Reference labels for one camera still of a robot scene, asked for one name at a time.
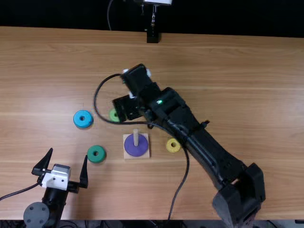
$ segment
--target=green ring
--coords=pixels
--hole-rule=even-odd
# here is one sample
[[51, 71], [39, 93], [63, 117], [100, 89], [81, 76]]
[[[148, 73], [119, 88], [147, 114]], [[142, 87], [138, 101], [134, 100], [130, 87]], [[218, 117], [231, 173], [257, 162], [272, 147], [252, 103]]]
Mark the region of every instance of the green ring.
[[115, 122], [119, 122], [119, 118], [118, 115], [116, 113], [116, 110], [113, 108], [110, 111], [110, 120], [115, 121]]
[[91, 146], [87, 151], [87, 158], [92, 163], [101, 163], [105, 159], [105, 150], [101, 146]]

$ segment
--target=wooden table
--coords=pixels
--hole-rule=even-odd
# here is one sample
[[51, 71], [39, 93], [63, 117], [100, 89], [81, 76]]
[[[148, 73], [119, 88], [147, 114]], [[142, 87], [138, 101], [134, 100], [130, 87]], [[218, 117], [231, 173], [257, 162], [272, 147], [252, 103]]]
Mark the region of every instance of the wooden table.
[[[146, 44], [145, 33], [48, 28], [0, 28], [0, 195], [36, 182], [33, 166], [54, 148], [54, 163], [72, 167], [78, 181], [92, 145], [107, 151], [88, 164], [89, 188], [70, 193], [62, 219], [166, 219], [185, 171], [182, 151], [171, 154], [169, 136], [148, 130], [152, 157], [125, 161], [123, 134], [133, 127], [106, 124], [79, 130], [73, 115], [93, 112], [102, 79], [144, 63], [161, 88], [186, 100], [207, 130], [245, 164], [258, 164], [266, 201], [257, 219], [304, 216], [304, 39], [163, 34]], [[101, 113], [127, 94], [119, 79], [99, 94]], [[0, 219], [22, 219], [41, 201], [37, 187], [0, 202]], [[191, 157], [190, 173], [173, 219], [218, 219], [210, 178]]]

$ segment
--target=black cable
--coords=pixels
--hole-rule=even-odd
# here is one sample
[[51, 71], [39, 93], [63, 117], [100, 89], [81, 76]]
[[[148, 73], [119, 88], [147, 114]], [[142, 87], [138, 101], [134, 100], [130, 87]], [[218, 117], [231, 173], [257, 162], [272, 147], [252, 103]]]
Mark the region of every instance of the black cable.
[[106, 19], [108, 21], [108, 26], [109, 26], [110, 31], [112, 30], [112, 28], [111, 28], [111, 25], [110, 25], [110, 16], [109, 15], [110, 15], [110, 8], [111, 8], [111, 5], [112, 5], [112, 2], [113, 2], [113, 0], [109, 1], [108, 8], [106, 10]]
[[99, 228], [104, 228], [104, 221], [103, 220], [100, 221]]
[[6, 222], [7, 227], [12, 228], [11, 225], [10, 225], [10, 223], [7, 220], [4, 220], [4, 222]]
[[[166, 128], [164, 128], [163, 126], [159, 125], [159, 124], [156, 124], [156, 123], [153, 123], [153, 122], [145, 122], [145, 121], [134, 121], [134, 122], [114, 122], [114, 121], [110, 121], [106, 118], [104, 118], [98, 111], [98, 108], [97, 108], [97, 96], [98, 96], [98, 93], [99, 93], [99, 90], [101, 89], [101, 87], [103, 86], [103, 84], [110, 80], [111, 78], [114, 78], [114, 77], [117, 77], [117, 76], [121, 76], [121, 74], [114, 74], [114, 75], [111, 75], [109, 77], [107, 77], [106, 79], [104, 79], [100, 84], [99, 86], [97, 87], [96, 91], [95, 91], [95, 94], [94, 94], [94, 98], [93, 98], [93, 107], [94, 107], [94, 110], [96, 112], [96, 114], [98, 115], [98, 117], [100, 119], [102, 119], [103, 121], [109, 123], [109, 124], [116, 124], [116, 125], [134, 125], [134, 124], [145, 124], [145, 125], [152, 125], [152, 126], [155, 126], [155, 127], [158, 127], [162, 130], [164, 130], [166, 133], [168, 133], [169, 135], [171, 135], [172, 137], [175, 138], [175, 136]], [[178, 193], [180, 192], [183, 184], [185, 183], [186, 179], [187, 179], [187, 176], [188, 176], [188, 173], [189, 173], [189, 166], [190, 166], [190, 161], [189, 161], [189, 155], [188, 155], [188, 152], [186, 150], [186, 148], [183, 146], [183, 149], [184, 149], [184, 152], [185, 152], [185, 156], [186, 156], [186, 160], [187, 160], [187, 167], [186, 167], [186, 171], [185, 171], [185, 175], [179, 185], [179, 187], [177, 188], [177, 190], [175, 191], [175, 194], [174, 194], [174, 197], [172, 199], [172, 203], [171, 203], [171, 207], [170, 207], [170, 212], [169, 212], [169, 215], [168, 215], [168, 219], [167, 219], [167, 222], [170, 220], [171, 218], [171, 214], [172, 214], [172, 211], [173, 211], [173, 206], [174, 206], [174, 202], [175, 202], [175, 199], [178, 195]]]
[[270, 220], [267, 220], [267, 222], [269, 222], [271, 225], [273, 225], [274, 228], [277, 228], [277, 226]]
[[171, 208], [170, 208], [170, 212], [169, 212], [169, 216], [168, 216], [167, 221], [169, 221], [170, 218], [171, 218], [171, 214], [172, 214], [172, 211], [173, 211], [173, 206], [174, 206], [175, 199], [176, 199], [178, 193], [180, 192], [183, 184], [185, 183], [185, 181], [187, 179], [187, 176], [188, 176], [188, 173], [189, 173], [189, 166], [190, 166], [189, 155], [188, 155], [188, 152], [187, 152], [186, 148], [184, 146], [182, 148], [184, 149], [184, 152], [185, 152], [185, 156], [186, 156], [186, 160], [187, 160], [187, 167], [186, 167], [184, 178], [182, 179], [179, 187], [176, 189], [176, 192], [175, 192], [174, 197], [172, 199]]
[[64, 225], [64, 226], [61, 226], [59, 228], [64, 228], [64, 227], [71, 227], [71, 228], [74, 228], [73, 226], [70, 226], [70, 225]]
[[110, 226], [108, 225], [108, 223], [104, 220], [105, 225], [110, 228]]
[[186, 224], [184, 223], [184, 221], [182, 221], [181, 223], [182, 223], [182, 225], [183, 225], [185, 228], [188, 228], [188, 227], [186, 226]]
[[78, 226], [76, 223], [74, 223], [74, 222], [72, 222], [72, 221], [70, 221], [70, 220], [62, 220], [62, 222], [69, 222], [69, 223], [72, 223], [74, 226], [76, 226], [76, 228], [79, 228], [79, 226]]
[[7, 194], [7, 195], [5, 195], [5, 196], [2, 196], [2, 197], [0, 198], [0, 201], [3, 200], [3, 199], [6, 199], [6, 198], [8, 198], [8, 197], [15, 196], [15, 195], [18, 195], [18, 194], [23, 193], [23, 192], [25, 192], [25, 191], [31, 190], [31, 189], [33, 189], [34, 187], [38, 186], [38, 185], [39, 185], [39, 182], [36, 183], [36, 184], [34, 184], [34, 185], [32, 185], [32, 186], [29, 186], [29, 187], [27, 187], [27, 188], [25, 188], [25, 189], [22, 189], [22, 190], [19, 190], [19, 191], [16, 191], [16, 192]]

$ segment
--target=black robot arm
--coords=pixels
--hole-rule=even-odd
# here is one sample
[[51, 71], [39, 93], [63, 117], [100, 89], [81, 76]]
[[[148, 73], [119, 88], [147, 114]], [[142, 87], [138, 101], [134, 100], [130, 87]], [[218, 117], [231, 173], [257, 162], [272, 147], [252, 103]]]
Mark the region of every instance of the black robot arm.
[[203, 166], [219, 190], [213, 207], [230, 227], [251, 226], [265, 200], [262, 170], [228, 153], [206, 130], [209, 121], [199, 123], [179, 94], [160, 90], [140, 64], [121, 75], [130, 95], [113, 100], [121, 122], [144, 116], [168, 129]]
[[51, 148], [47, 154], [34, 166], [32, 174], [38, 176], [37, 182], [46, 188], [42, 202], [30, 204], [23, 214], [27, 228], [56, 228], [66, 205], [69, 192], [78, 193], [79, 188], [87, 188], [87, 156], [80, 173], [80, 182], [70, 181], [70, 167], [55, 164], [48, 170], [52, 156]]

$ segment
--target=purple ring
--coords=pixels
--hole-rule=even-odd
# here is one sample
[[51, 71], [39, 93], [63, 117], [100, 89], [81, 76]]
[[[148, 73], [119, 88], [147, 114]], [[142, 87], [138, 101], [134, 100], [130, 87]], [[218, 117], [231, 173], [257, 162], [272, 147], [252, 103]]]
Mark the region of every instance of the purple ring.
[[138, 135], [138, 146], [134, 146], [133, 134], [130, 134], [124, 141], [124, 149], [133, 157], [140, 157], [148, 150], [148, 140], [141, 134]]

